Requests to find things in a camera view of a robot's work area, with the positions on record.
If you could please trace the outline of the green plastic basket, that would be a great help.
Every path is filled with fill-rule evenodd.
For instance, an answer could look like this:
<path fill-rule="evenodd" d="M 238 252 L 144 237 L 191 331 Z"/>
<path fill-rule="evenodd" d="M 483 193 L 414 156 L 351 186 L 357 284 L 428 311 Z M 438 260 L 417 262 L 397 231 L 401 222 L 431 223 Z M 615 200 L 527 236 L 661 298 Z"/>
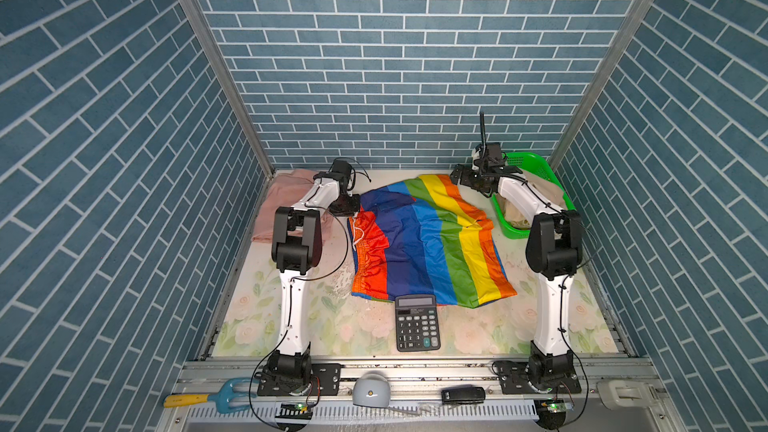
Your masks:
<path fill-rule="evenodd" d="M 529 175 L 536 175 L 543 180 L 556 184 L 562 190 L 562 198 L 566 207 L 569 210 L 574 210 L 575 206 L 570 200 L 570 197 L 562 186 L 560 180 L 557 178 L 555 172 L 549 166 L 548 162 L 541 156 L 532 152 L 506 152 L 507 164 L 509 166 L 517 166 Z M 499 227 L 503 235 L 508 239 L 527 239 L 529 236 L 528 229 L 515 228 L 510 222 L 508 222 L 504 216 L 504 210 L 500 202 L 501 198 L 498 195 L 494 195 L 490 202 L 493 210 L 495 211 Z"/>

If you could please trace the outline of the right circuit board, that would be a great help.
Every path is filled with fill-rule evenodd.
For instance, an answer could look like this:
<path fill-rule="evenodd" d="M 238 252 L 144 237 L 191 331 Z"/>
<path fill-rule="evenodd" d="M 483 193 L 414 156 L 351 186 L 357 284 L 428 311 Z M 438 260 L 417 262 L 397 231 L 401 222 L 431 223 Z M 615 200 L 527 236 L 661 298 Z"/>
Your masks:
<path fill-rule="evenodd" d="M 566 423 L 567 406 L 562 400 L 535 400 L 536 424 L 547 431 L 558 431 Z"/>

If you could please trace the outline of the aluminium corner post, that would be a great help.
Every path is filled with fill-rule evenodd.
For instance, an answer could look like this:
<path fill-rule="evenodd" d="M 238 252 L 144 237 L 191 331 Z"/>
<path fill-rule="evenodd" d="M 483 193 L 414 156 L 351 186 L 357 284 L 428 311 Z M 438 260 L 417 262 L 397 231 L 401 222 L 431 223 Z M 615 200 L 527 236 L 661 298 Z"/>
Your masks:
<path fill-rule="evenodd" d="M 232 108 L 235 118 L 240 124 L 245 137 L 250 144 L 256 159 L 265 176 L 271 179 L 274 176 L 274 166 L 265 152 L 254 124 L 248 113 L 248 109 L 237 89 L 236 83 L 230 73 L 227 63 L 219 49 L 214 34 L 206 20 L 204 12 L 198 0 L 178 0 L 181 8 L 194 32 L 195 37 L 207 57 L 214 75 L 221 86 L 222 91 Z"/>

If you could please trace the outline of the blue yellow hand fork tool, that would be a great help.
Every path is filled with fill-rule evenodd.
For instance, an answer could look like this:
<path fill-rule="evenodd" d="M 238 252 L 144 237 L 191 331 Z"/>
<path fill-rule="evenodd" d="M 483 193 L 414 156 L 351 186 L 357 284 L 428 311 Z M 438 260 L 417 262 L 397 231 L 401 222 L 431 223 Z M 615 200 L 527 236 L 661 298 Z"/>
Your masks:
<path fill-rule="evenodd" d="M 218 392 L 213 394 L 172 394 L 164 399 L 164 408 L 192 406 L 206 402 L 214 403 L 219 414 L 232 414 L 248 410 L 248 400 L 253 397 L 247 391 L 236 390 L 237 386 L 250 385 L 249 378 L 234 378 L 225 382 Z"/>

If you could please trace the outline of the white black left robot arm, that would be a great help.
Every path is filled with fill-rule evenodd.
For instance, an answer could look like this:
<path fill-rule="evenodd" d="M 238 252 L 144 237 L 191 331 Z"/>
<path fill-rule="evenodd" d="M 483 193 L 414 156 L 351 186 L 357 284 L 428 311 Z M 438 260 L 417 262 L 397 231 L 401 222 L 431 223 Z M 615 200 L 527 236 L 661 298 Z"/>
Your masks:
<path fill-rule="evenodd" d="M 336 158 L 326 171 L 313 176 L 312 187 L 289 206 L 276 209 L 271 258 L 279 272 L 282 307 L 277 344 L 266 359 L 263 374 L 284 391 L 306 387 L 311 381 L 311 344 L 304 303 L 308 276 L 322 257 L 322 219 L 354 216 L 360 196 L 353 192 L 355 169 Z"/>

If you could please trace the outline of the black key fob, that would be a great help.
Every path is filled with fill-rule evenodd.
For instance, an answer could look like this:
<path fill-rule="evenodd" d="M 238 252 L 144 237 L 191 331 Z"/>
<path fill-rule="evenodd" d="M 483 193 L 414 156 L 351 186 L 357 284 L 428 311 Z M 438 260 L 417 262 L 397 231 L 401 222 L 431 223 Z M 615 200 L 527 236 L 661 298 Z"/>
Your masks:
<path fill-rule="evenodd" d="M 443 405 L 473 405 L 486 400 L 486 391 L 483 387 L 465 385 L 443 389 L 440 396 Z"/>

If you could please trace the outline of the pink shorts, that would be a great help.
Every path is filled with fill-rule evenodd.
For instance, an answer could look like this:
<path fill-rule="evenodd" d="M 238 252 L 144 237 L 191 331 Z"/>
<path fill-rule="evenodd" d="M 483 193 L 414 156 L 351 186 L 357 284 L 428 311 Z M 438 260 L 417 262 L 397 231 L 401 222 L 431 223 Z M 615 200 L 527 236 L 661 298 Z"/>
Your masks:
<path fill-rule="evenodd" d="M 275 177 L 255 220 L 251 238 L 253 242 L 272 242 L 277 208 L 290 207 L 298 202 L 304 203 L 303 198 L 310 196 L 316 174 L 316 171 L 308 169 L 295 169 Z"/>

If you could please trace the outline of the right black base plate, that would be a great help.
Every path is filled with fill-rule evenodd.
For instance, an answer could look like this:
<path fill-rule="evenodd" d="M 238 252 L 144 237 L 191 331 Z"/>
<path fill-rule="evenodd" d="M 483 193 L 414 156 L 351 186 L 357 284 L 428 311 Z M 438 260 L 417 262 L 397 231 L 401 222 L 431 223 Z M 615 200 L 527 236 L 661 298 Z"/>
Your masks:
<path fill-rule="evenodd" d="M 503 394 L 554 394 L 565 392 L 576 395 L 582 385 L 574 371 L 544 372 L 539 366 L 531 369 L 528 362 L 496 360 L 491 371 L 497 376 Z"/>

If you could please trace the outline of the beige shorts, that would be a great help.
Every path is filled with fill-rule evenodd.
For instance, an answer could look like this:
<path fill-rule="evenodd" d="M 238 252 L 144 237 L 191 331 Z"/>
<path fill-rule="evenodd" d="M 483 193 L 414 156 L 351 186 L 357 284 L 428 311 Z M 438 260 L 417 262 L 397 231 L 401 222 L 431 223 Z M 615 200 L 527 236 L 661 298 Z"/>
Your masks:
<path fill-rule="evenodd" d="M 558 185 L 528 172 L 516 178 L 502 178 L 498 192 L 506 201 L 505 220 L 517 229 L 530 229 L 539 213 L 553 214 L 569 208 Z"/>

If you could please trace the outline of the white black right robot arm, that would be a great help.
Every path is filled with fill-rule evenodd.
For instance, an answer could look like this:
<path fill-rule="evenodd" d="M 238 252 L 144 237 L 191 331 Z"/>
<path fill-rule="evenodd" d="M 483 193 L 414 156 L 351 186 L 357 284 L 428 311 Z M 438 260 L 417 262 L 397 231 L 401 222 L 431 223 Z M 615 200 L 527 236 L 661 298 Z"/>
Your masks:
<path fill-rule="evenodd" d="M 501 196 L 530 223 L 525 254 L 529 268 L 537 274 L 539 292 L 528 382 L 547 391 L 574 377 L 575 354 L 567 325 L 569 296 L 583 257 L 580 214 L 545 198 L 521 169 L 507 164 L 498 143 L 478 145 L 472 164 L 456 166 L 450 179 L 487 197 Z"/>

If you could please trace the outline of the grey tape measure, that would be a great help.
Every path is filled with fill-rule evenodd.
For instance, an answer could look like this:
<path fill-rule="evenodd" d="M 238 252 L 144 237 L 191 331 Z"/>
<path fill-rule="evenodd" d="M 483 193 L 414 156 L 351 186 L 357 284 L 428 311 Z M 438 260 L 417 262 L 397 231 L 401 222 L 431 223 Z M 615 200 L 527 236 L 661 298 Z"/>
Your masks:
<path fill-rule="evenodd" d="M 386 409 L 390 406 L 391 388 L 388 379 L 376 372 L 370 372 L 356 380 L 352 401 L 355 406 Z"/>

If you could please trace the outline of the black desk calculator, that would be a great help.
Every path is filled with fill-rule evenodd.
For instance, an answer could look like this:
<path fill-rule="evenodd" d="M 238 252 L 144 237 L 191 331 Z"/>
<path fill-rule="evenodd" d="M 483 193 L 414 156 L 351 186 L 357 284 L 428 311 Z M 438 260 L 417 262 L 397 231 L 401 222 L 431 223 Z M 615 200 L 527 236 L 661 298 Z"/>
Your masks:
<path fill-rule="evenodd" d="M 399 352 L 427 352 L 442 346 L 434 295 L 413 294 L 395 299 L 395 338 Z"/>

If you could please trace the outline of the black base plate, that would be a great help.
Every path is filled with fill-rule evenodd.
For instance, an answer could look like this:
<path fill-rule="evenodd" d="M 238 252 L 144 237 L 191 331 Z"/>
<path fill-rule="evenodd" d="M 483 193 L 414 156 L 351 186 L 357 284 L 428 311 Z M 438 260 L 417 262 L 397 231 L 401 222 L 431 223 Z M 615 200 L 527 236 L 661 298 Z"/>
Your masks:
<path fill-rule="evenodd" d="M 544 372 L 539 366 L 531 369 L 528 362 L 496 360 L 491 371 L 497 376 L 503 394 L 554 394 L 565 392 L 576 395 L 582 385 L 574 371 Z"/>
<path fill-rule="evenodd" d="M 300 395 L 312 385 L 312 394 L 317 394 L 317 389 L 320 389 L 322 397 L 337 396 L 340 376 L 341 365 L 328 362 L 313 363 L 310 369 L 310 379 L 307 383 L 304 383 L 302 379 L 280 378 L 269 372 L 262 373 L 258 376 L 257 394 L 260 397 L 289 396 L 292 393 Z"/>

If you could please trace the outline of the rainbow striped shorts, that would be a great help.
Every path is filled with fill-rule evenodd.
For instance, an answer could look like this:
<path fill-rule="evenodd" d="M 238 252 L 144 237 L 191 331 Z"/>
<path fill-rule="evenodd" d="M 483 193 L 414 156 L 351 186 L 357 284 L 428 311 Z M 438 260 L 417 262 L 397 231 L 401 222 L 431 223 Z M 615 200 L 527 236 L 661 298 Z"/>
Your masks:
<path fill-rule="evenodd" d="M 427 294 L 440 305 L 475 309 L 513 297 L 486 213 L 442 174 L 370 190 L 349 220 L 353 295 L 393 301 Z"/>

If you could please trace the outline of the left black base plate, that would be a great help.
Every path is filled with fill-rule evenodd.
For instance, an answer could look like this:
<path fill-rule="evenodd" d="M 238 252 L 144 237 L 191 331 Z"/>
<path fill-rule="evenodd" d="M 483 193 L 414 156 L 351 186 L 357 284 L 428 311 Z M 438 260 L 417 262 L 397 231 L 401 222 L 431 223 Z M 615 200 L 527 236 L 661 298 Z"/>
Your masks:
<path fill-rule="evenodd" d="M 340 376 L 341 365 L 328 362 L 313 363 L 310 369 L 310 379 L 307 383 L 304 383 L 302 379 L 280 378 L 269 372 L 262 373 L 258 376 L 257 394 L 260 397 L 289 396 L 292 393 L 300 395 L 312 385 L 312 394 L 317 394 L 317 389 L 320 389 L 322 397 L 337 396 Z"/>

